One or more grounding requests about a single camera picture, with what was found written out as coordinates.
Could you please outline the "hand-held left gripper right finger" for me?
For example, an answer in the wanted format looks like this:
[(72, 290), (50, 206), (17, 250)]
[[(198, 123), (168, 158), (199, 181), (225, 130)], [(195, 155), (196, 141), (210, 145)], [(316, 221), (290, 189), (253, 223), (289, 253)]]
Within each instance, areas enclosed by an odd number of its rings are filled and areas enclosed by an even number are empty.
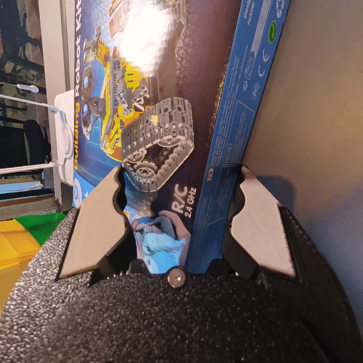
[(223, 240), (223, 255), (245, 279), (260, 268), (296, 277), (277, 199), (246, 166), (241, 168)]

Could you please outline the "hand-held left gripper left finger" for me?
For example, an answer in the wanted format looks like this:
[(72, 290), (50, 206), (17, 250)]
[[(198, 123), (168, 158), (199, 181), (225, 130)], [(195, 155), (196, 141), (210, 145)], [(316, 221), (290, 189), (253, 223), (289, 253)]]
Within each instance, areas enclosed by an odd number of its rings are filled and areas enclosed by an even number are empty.
[(126, 272), (134, 260), (134, 235), (124, 213), (121, 166), (113, 168), (77, 209), (58, 279), (97, 270), (102, 278)]

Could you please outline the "blue cardboard kit box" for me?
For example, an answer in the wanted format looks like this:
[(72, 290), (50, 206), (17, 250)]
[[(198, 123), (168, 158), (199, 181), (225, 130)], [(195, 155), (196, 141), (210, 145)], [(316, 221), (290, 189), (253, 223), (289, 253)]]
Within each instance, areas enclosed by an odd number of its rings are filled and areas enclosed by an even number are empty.
[(141, 258), (222, 257), (291, 1), (75, 1), (76, 208), (118, 166)]

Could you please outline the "grey desk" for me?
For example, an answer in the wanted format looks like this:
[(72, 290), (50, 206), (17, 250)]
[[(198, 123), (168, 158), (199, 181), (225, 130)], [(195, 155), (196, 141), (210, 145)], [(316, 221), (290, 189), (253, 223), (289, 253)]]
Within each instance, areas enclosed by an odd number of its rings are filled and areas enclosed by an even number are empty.
[(362, 1), (291, 1), (243, 162), (327, 257), (362, 328)]

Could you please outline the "green storage bin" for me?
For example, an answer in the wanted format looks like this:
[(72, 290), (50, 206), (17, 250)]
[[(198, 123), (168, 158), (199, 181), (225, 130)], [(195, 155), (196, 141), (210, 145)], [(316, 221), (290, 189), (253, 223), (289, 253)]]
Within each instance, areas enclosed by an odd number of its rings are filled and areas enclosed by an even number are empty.
[(43, 246), (65, 217), (66, 214), (59, 212), (47, 215), (16, 217), (15, 220), (34, 237), (40, 246)]

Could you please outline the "yellow storage bin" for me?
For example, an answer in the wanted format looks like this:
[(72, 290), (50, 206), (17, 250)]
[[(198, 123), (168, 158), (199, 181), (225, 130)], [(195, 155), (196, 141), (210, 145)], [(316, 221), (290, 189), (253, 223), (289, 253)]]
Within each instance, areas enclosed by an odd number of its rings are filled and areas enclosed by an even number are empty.
[(39, 243), (17, 220), (0, 222), (0, 313), (39, 249)]

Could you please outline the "white document stand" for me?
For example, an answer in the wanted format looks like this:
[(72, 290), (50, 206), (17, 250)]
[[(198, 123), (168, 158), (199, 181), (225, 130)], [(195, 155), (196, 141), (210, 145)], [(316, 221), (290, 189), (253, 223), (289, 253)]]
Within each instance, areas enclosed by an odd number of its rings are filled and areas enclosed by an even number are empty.
[(34, 170), (58, 168), (61, 180), (73, 186), (74, 181), (74, 89), (61, 93), (55, 97), (55, 105), (21, 100), (1, 95), (1, 98), (20, 101), (36, 106), (46, 107), (55, 115), (56, 128), (56, 158), (44, 164), (22, 167), (1, 168), (2, 174), (30, 173)]

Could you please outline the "black office chair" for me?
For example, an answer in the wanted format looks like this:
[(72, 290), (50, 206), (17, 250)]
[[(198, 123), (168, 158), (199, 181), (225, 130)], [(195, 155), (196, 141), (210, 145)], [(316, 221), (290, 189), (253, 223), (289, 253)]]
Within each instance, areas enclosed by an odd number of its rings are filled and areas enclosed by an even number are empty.
[(26, 120), (22, 128), (0, 127), (0, 167), (22, 167), (51, 161), (51, 145), (35, 120)]

